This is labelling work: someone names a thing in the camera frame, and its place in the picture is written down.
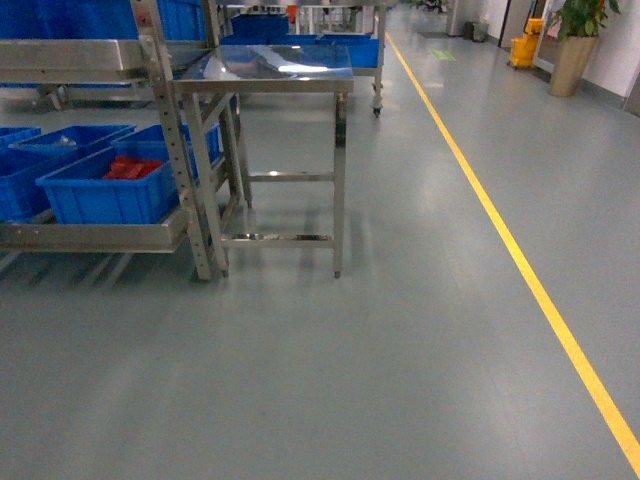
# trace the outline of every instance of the potted plant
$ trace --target potted plant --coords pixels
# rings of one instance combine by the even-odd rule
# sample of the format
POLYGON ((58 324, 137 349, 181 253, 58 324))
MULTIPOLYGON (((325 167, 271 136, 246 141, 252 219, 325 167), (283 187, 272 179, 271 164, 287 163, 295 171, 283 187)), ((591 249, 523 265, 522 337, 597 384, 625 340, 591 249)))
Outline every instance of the potted plant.
POLYGON ((548 28, 560 23, 560 49, 551 75, 549 93, 570 97, 576 93, 589 57, 606 28, 607 9, 620 13, 617 0, 566 0, 551 19, 548 28))

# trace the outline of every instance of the red item in bin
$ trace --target red item in bin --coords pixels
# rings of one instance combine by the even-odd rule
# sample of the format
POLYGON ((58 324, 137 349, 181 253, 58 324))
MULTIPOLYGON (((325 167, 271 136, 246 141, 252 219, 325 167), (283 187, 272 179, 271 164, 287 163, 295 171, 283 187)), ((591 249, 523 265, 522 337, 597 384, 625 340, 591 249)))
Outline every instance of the red item in bin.
POLYGON ((116 155, 116 159, 111 162, 109 173, 102 178, 105 180, 140 180, 162 165, 160 160, 141 160, 126 155, 116 155))

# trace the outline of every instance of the blue plastic bin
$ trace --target blue plastic bin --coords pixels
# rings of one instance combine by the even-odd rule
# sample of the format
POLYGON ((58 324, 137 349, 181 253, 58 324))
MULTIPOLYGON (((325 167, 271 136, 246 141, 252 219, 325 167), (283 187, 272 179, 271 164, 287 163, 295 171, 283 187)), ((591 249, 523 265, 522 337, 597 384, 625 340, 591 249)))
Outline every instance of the blue plastic bin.
POLYGON ((0 0, 0 39, 63 38, 59 8, 51 0, 0 0))
POLYGON ((266 45, 266 38, 249 38, 238 35, 229 35, 220 40, 220 45, 266 45))
POLYGON ((272 45, 315 45, 316 35, 284 35, 272 38, 272 45))
MULTIPOLYGON (((168 40, 203 40, 200 0, 159 0, 168 40)), ((0 39, 137 39, 129 0, 0 0, 0 39)))
MULTIPOLYGON (((79 39, 137 39, 129 0, 64 0, 66 23, 79 39)), ((204 17, 200 0, 159 0, 158 8, 167 40, 202 40, 204 17)))
MULTIPOLYGON (((207 146, 209 147, 209 158, 211 159, 212 165, 220 158, 219 132, 220 127, 216 124, 207 132, 205 137, 207 146)), ((182 125, 182 133, 185 135, 189 148, 191 170, 194 172, 194 177, 198 178, 196 158, 193 153, 193 147, 191 146, 189 129, 186 125, 182 125)), ((118 138, 111 142, 111 144, 114 147, 117 146, 121 151, 133 158, 149 158, 162 161, 169 159, 169 152, 167 151, 167 145, 164 141, 164 134, 162 133, 162 127, 160 125, 152 125, 139 132, 118 138)))
POLYGON ((20 150, 78 149, 81 157, 107 148, 112 140, 135 130, 135 125, 72 125, 11 145, 20 150))
POLYGON ((318 45, 345 45, 349 49, 351 66, 354 68, 375 68, 378 66, 380 41, 369 35, 322 35, 318 45))
POLYGON ((231 27, 236 37, 263 38, 270 41, 289 33, 289 19, 286 15, 237 15, 231 19, 231 27))
POLYGON ((204 40, 206 34, 201 0, 160 0, 158 8, 164 36, 168 40, 204 40))
POLYGON ((0 148, 40 135, 38 127, 0 127, 0 148))
POLYGON ((0 221, 28 222, 50 208, 36 179, 78 159, 76 150, 54 154, 0 149, 0 221))
MULTIPOLYGON (((140 180, 104 180, 116 155, 127 154, 119 146, 82 158, 39 178, 58 223, 125 225, 158 223, 178 204, 171 165, 140 180)), ((142 158, 158 159, 153 153, 142 158)))

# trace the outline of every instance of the trash can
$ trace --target trash can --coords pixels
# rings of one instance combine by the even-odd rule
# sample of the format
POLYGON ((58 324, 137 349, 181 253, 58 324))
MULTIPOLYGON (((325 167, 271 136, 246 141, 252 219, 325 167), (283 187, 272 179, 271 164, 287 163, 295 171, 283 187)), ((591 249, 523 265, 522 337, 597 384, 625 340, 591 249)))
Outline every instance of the trash can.
POLYGON ((464 22, 462 38, 465 40, 473 40, 473 22, 464 22))
POLYGON ((484 22, 476 22, 473 24, 473 41, 482 43, 487 39, 489 24, 484 22))

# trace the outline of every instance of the gray floor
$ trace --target gray floor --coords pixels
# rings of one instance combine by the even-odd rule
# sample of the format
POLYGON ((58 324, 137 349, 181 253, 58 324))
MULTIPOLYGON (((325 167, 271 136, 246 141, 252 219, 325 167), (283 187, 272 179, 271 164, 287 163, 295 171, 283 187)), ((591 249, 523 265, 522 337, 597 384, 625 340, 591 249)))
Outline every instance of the gray floor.
MULTIPOLYGON (((389 30, 639 434, 640 119, 426 39, 425 16, 397 7, 389 30)), ((636 478, 390 48, 384 86, 379 120, 367 79, 350 100, 339 281, 330 252, 277 250, 203 284, 188 245, 1 270, 0 478, 636 478)), ((330 97, 244 107, 255 169, 330 165, 330 97)), ((260 186, 252 221, 327 231, 330 200, 260 186)))

